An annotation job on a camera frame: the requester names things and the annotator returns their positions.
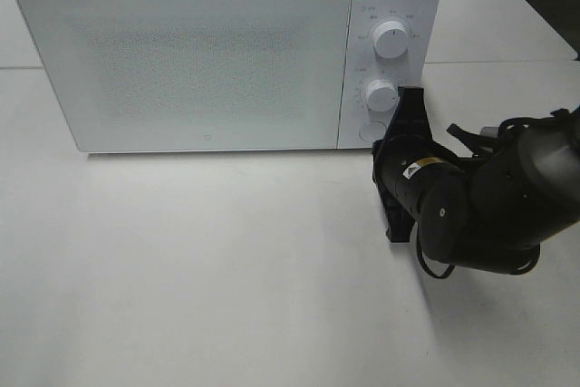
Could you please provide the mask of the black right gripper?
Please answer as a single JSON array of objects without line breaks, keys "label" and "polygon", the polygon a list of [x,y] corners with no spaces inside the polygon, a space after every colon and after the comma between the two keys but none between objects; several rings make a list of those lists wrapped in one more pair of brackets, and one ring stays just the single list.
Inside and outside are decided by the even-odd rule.
[{"label": "black right gripper", "polygon": [[407,243],[421,216],[421,202],[450,169],[453,152],[436,142],[430,132],[419,86],[400,86],[399,102],[382,140],[372,148],[372,181],[375,183],[392,243]]}]

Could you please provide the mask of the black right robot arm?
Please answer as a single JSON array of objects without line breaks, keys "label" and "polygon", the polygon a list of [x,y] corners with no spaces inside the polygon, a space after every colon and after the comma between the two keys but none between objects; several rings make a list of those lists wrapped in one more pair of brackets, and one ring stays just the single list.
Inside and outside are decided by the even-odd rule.
[{"label": "black right robot arm", "polygon": [[579,220],[579,112],[516,117],[479,133],[450,125],[468,150],[433,139],[419,87],[402,87],[391,123],[372,147],[372,179],[392,243],[435,260],[520,276],[543,241]]}]

